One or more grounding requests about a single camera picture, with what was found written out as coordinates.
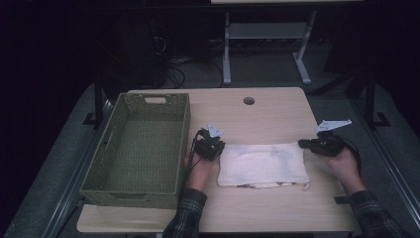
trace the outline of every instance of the white metal frame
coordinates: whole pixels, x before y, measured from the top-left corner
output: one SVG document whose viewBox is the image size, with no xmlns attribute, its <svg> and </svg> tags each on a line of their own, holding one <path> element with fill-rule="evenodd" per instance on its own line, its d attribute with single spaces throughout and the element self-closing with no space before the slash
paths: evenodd
<svg viewBox="0 0 420 238">
<path fill-rule="evenodd" d="M 304 84 L 310 84 L 311 79 L 303 63 L 303 55 L 312 32 L 317 11 L 312 11 L 304 23 L 231 23 L 229 12 L 225 22 L 225 53 L 223 55 L 223 82 L 232 83 L 231 64 L 229 60 L 230 39 L 301 39 L 302 45 L 293 58 Z"/>
</svg>

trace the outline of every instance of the left hand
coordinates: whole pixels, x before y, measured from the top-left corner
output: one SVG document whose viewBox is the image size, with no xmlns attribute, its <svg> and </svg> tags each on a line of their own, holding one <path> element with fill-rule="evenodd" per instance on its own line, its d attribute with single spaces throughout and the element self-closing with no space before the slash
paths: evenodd
<svg viewBox="0 0 420 238">
<path fill-rule="evenodd" d="M 185 158 L 186 165 L 188 163 L 188 158 L 189 157 Z M 189 174 L 188 187 L 204 192 L 206 184 L 212 174 L 213 167 L 217 163 L 219 163 L 219 158 L 215 159 L 214 161 L 206 161 L 194 153 L 191 166 L 194 167 L 194 165 L 196 165 Z"/>
</svg>

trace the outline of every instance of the hole in table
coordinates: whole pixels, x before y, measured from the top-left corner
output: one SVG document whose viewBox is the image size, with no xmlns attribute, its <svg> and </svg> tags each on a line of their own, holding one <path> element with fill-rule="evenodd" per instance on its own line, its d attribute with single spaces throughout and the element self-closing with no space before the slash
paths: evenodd
<svg viewBox="0 0 420 238">
<path fill-rule="evenodd" d="M 253 105 L 256 101 L 252 97 L 246 97 L 244 98 L 244 103 L 247 105 Z"/>
</svg>

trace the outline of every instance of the table leg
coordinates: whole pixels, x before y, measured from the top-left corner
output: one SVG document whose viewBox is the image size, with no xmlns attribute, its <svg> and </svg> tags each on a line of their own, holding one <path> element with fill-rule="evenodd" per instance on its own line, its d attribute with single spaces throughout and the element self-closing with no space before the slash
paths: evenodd
<svg viewBox="0 0 420 238">
<path fill-rule="evenodd" d="M 231 79 L 231 63 L 229 61 L 229 12 L 226 13 L 225 23 L 225 54 L 223 55 L 223 83 L 230 85 Z"/>
<path fill-rule="evenodd" d="M 300 77 L 304 84 L 311 84 L 311 79 L 309 78 L 308 72 L 306 70 L 305 64 L 303 63 L 303 54 L 306 50 L 306 45 L 308 45 L 309 37 L 311 36 L 312 27 L 315 21 L 317 11 L 312 11 L 311 15 L 309 16 L 308 22 L 306 24 L 305 31 L 302 37 L 302 46 L 300 47 L 299 51 L 293 53 L 294 61 L 296 62 L 297 69 L 299 70 Z"/>
</svg>

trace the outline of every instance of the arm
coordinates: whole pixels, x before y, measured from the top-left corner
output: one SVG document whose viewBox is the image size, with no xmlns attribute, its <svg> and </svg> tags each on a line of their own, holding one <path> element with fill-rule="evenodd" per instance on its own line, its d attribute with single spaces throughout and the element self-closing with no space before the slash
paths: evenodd
<svg viewBox="0 0 420 238">
<path fill-rule="evenodd" d="M 188 188 L 179 203 L 175 217 L 164 229 L 163 237 L 198 237 L 200 218 L 207 199 L 204 189 L 217 161 L 201 160 L 194 154 L 192 165 L 195 167 L 189 175 Z"/>
<path fill-rule="evenodd" d="M 368 191 L 359 175 L 356 159 L 348 149 L 343 149 L 335 158 L 320 158 L 330 166 L 333 175 L 349 192 L 350 205 L 365 237 L 407 237 L 397 222 Z"/>
</svg>

